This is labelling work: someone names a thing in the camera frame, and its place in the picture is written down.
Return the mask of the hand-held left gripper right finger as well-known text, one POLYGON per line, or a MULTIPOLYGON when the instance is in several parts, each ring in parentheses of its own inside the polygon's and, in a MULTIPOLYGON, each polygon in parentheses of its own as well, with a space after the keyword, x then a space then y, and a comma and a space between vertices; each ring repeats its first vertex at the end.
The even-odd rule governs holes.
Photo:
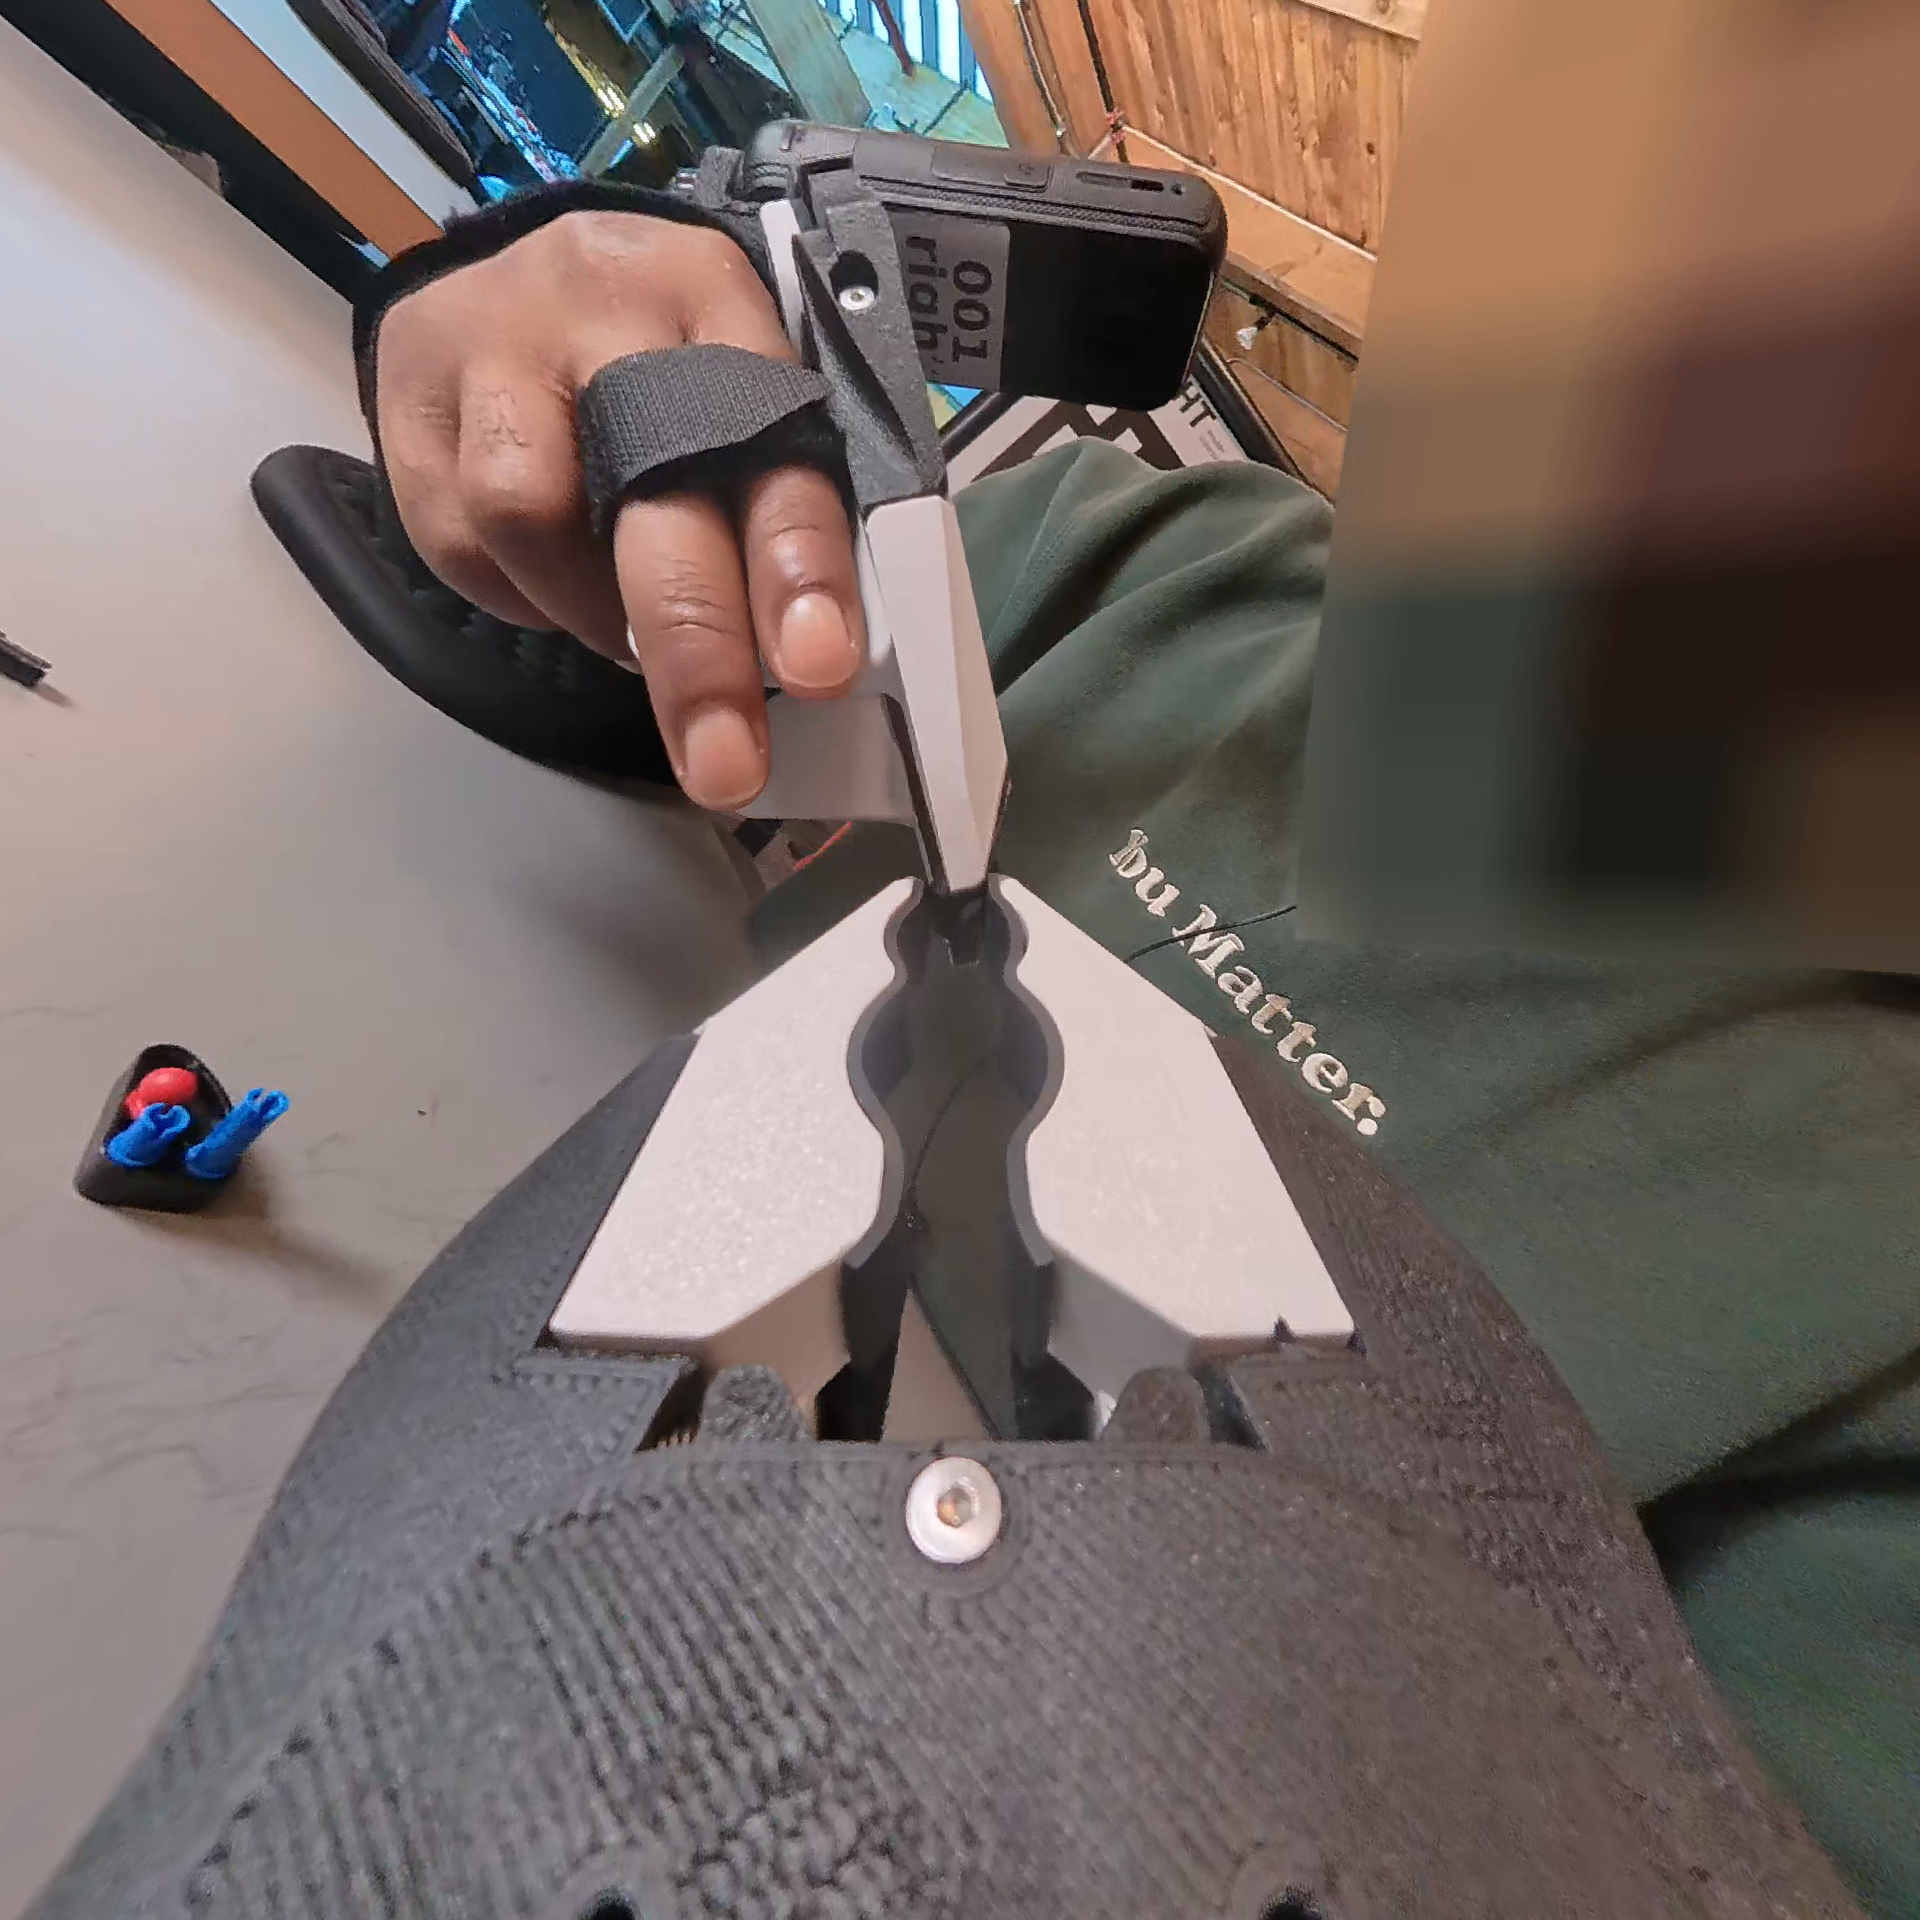
POLYGON ((1018 880, 993 901, 1041 1030, 1011 1195, 1046 1355, 1115 1401, 1145 1369, 1343 1353, 1353 1315, 1210 1030, 1018 880))

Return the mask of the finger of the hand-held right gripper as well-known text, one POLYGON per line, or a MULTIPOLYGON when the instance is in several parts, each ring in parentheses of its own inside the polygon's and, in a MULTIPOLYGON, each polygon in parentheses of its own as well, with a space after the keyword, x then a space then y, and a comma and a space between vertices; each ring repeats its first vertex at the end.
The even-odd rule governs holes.
POLYGON ((878 506, 857 535, 871 643, 865 691, 903 766, 927 882, 980 889, 993 867, 1009 752, 969 561, 947 497, 878 506))

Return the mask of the black framed white sign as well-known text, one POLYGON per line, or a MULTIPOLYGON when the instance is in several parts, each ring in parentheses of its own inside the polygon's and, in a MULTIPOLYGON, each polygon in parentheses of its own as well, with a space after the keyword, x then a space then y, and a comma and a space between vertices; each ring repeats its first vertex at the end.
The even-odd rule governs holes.
POLYGON ((1151 413, 1003 397, 966 407, 943 435, 950 491, 1009 473, 1077 441, 1117 446, 1164 473, 1212 464, 1259 464, 1305 478, 1254 406, 1223 369, 1207 362, 1173 403, 1151 413))

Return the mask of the black rounded lego beam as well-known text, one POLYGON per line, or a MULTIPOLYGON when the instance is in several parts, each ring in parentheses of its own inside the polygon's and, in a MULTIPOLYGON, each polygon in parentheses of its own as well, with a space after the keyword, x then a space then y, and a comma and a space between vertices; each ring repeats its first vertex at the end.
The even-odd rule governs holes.
POLYGON ((183 1152, 195 1142, 204 1138, 204 1135, 228 1114, 228 1107, 237 1098, 241 1095, 228 1095, 220 1078, 189 1048, 174 1043, 143 1048, 133 1058, 133 1065, 121 1070, 109 1089, 101 1117, 92 1126, 90 1142, 76 1174, 76 1193, 108 1210, 147 1210, 167 1214, 195 1214, 206 1210, 217 1195, 233 1186, 241 1170, 236 1170, 225 1184, 202 1184, 183 1175, 183 1152), (155 1168, 119 1168, 108 1161, 102 1152, 106 1142, 127 1123, 123 1102, 133 1083, 147 1070, 157 1065, 183 1065, 198 1074, 198 1098, 189 1109, 195 1123, 189 1131, 177 1142, 177 1151, 165 1163, 155 1168))

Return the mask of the green sweatshirt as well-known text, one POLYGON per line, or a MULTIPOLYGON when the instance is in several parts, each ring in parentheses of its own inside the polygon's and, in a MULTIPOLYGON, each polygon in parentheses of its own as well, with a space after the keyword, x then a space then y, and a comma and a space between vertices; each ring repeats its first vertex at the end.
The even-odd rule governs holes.
POLYGON ((1767 1777, 1915 1915, 1915 977, 1300 945, 1330 506, 1095 441, 958 498, 998 865, 1305 1094, 1553 1358, 1767 1777))

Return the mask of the black double lego beam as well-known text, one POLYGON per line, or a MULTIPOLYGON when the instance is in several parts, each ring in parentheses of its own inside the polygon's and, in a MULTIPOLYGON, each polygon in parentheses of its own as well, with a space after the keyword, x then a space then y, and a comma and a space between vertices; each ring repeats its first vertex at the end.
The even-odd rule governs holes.
POLYGON ((985 889, 923 895, 903 925, 903 1031, 915 1065, 990 1055, 998 1035, 985 889))

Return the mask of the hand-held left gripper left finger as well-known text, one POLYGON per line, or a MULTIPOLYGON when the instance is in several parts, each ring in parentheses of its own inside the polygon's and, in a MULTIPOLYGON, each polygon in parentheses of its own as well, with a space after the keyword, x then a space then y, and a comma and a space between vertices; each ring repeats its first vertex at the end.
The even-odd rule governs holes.
POLYGON ((897 989, 884 885, 693 1035, 547 1334, 570 1353, 775 1369, 809 1406, 847 1363, 844 1259, 879 1217, 884 1146, 851 1051, 897 989))

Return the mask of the orange edged table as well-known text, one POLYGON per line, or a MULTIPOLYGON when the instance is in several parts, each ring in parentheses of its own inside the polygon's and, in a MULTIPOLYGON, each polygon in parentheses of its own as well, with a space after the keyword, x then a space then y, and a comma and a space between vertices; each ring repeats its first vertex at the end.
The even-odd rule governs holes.
POLYGON ((202 137, 370 256, 473 207, 293 5, 4 5, 4 22, 123 117, 202 137))

